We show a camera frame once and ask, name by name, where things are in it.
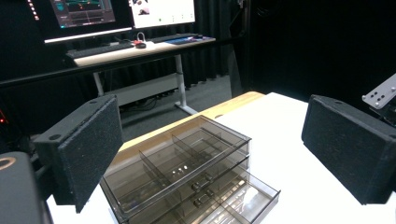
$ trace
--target desk foot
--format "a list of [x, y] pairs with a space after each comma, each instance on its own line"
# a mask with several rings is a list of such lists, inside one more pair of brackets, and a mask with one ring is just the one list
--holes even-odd
[[180, 102], [176, 102], [175, 106], [177, 106], [178, 108], [182, 109], [183, 111], [185, 111], [191, 115], [198, 113], [197, 111], [195, 111], [194, 109], [192, 109], [191, 107], [189, 107], [187, 105], [181, 105]]

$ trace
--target desk leg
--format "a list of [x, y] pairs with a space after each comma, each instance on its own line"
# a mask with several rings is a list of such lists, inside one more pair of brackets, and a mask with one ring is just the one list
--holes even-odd
[[93, 79], [95, 79], [95, 84], [96, 88], [98, 89], [98, 96], [103, 96], [105, 95], [105, 92], [103, 91], [103, 86], [99, 78], [99, 73], [93, 73]]
[[184, 110], [189, 114], [196, 114], [195, 110], [187, 106], [186, 102], [186, 90], [184, 88], [184, 77], [183, 77], [183, 67], [181, 65], [181, 56], [180, 54], [175, 56], [176, 59], [176, 73], [177, 73], [177, 86], [178, 91], [180, 92], [180, 101], [175, 103], [175, 106], [179, 107], [180, 109]]

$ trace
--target computer mouse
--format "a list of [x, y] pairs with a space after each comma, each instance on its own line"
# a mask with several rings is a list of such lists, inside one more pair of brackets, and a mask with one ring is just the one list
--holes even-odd
[[135, 48], [137, 49], [145, 49], [146, 48], [146, 44], [145, 43], [138, 43], [134, 45]]

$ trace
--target desk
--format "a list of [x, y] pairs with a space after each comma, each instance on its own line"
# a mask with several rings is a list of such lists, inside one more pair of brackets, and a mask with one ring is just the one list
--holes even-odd
[[[306, 109], [307, 103], [282, 95], [248, 92], [202, 114], [217, 117], [216, 121], [252, 138], [250, 172], [281, 190], [278, 204], [263, 223], [395, 223], [395, 193], [387, 204], [360, 205], [303, 145]], [[155, 133], [125, 143], [121, 149]], [[56, 206], [51, 198], [49, 207], [56, 224], [112, 223], [109, 205], [99, 188], [79, 215], [74, 214], [73, 206]]]
[[[161, 52], [166, 52], [174, 49], [185, 49], [191, 46], [200, 45], [215, 40], [216, 40], [215, 38], [204, 37], [203, 39], [199, 39], [196, 42], [191, 42], [183, 45], [174, 45], [165, 42], [158, 44], [154, 44], [152, 42], [146, 42], [147, 47], [145, 49], [137, 49], [137, 48], [122, 49], [108, 53], [93, 55], [89, 57], [78, 58], [75, 59], [74, 62], [78, 67], [90, 66], [99, 63], [113, 62], [124, 58], [135, 58], [145, 55], [155, 55]], [[93, 78], [95, 80], [96, 88], [98, 90], [98, 95], [102, 96], [104, 94], [116, 94], [118, 97], [119, 105], [126, 105], [131, 102], [144, 99], [155, 94], [159, 94], [161, 92], [170, 91], [178, 88], [180, 97], [179, 97], [179, 102], [176, 102], [176, 106], [189, 114], [195, 114], [197, 112], [191, 109], [189, 106], [187, 106], [181, 56], [180, 54], [177, 54], [174, 57], [175, 57], [176, 69], [177, 69], [174, 74], [165, 77], [158, 77], [143, 83], [138, 83], [136, 85], [121, 88], [115, 91], [108, 91], [106, 93], [104, 93], [101, 80], [99, 78], [99, 73], [94, 72]]]

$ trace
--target monitor screen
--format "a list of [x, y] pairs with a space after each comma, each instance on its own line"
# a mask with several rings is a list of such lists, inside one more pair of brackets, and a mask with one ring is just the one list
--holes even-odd
[[195, 22], [193, 0], [130, 0], [135, 29]]
[[132, 29], [128, 0], [26, 0], [45, 43]]

